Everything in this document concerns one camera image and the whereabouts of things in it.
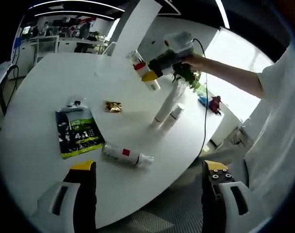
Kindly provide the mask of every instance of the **black cable on floor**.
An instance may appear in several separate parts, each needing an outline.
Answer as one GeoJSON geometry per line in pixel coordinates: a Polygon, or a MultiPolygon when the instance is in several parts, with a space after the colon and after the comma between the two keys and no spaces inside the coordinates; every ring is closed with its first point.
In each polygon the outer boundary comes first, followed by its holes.
{"type": "MultiPolygon", "coordinates": [[[[196,39],[196,38],[194,38],[193,41],[194,40],[197,41],[200,44],[200,47],[201,47],[203,56],[206,57],[205,50],[204,50],[204,47],[202,46],[201,42],[198,39],[196,39]]],[[[201,154],[202,149],[205,146],[205,140],[206,140],[206,137],[207,137],[207,112],[208,112],[208,75],[207,75],[207,73],[206,73],[206,97],[207,97],[207,104],[206,104],[206,112],[205,112],[205,133],[204,133],[204,141],[202,143],[202,146],[201,146],[201,149],[200,149],[200,152],[199,152],[198,156],[201,154]]]]}

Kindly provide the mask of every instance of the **hand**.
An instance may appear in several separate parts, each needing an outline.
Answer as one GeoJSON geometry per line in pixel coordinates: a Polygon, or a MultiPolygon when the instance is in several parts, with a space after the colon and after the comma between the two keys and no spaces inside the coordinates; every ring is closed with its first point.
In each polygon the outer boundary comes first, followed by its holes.
{"type": "Polygon", "coordinates": [[[191,56],[186,57],[182,63],[188,63],[192,66],[192,69],[203,71],[204,61],[204,57],[198,54],[193,54],[191,56]]]}

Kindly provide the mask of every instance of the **white pillar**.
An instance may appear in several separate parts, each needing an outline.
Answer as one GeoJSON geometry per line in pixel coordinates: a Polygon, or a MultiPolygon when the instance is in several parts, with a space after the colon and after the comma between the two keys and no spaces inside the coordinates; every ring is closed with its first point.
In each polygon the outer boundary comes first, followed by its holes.
{"type": "Polygon", "coordinates": [[[123,13],[110,42],[117,42],[112,56],[126,57],[137,50],[161,5],[154,0],[132,0],[123,13]]]}

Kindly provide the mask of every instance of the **bottle cap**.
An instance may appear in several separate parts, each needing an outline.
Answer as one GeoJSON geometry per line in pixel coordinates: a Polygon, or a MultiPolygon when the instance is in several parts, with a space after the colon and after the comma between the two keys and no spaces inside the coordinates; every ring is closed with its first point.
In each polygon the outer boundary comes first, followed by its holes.
{"type": "Polygon", "coordinates": [[[145,156],[143,154],[140,155],[141,157],[141,165],[151,165],[154,161],[154,157],[150,157],[150,156],[145,156]]]}
{"type": "Polygon", "coordinates": [[[184,111],[184,105],[181,103],[177,104],[177,107],[171,112],[171,115],[175,118],[178,119],[179,116],[182,114],[184,111]]]}

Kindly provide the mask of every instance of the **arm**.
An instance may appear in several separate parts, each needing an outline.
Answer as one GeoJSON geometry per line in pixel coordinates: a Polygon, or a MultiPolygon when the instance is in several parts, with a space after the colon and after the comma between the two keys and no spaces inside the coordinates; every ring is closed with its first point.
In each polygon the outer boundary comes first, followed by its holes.
{"type": "Polygon", "coordinates": [[[194,55],[184,60],[193,66],[194,69],[204,73],[211,74],[223,79],[230,84],[259,98],[264,97],[264,91],[256,73],[231,67],[223,63],[204,58],[200,55],[194,55]]]}

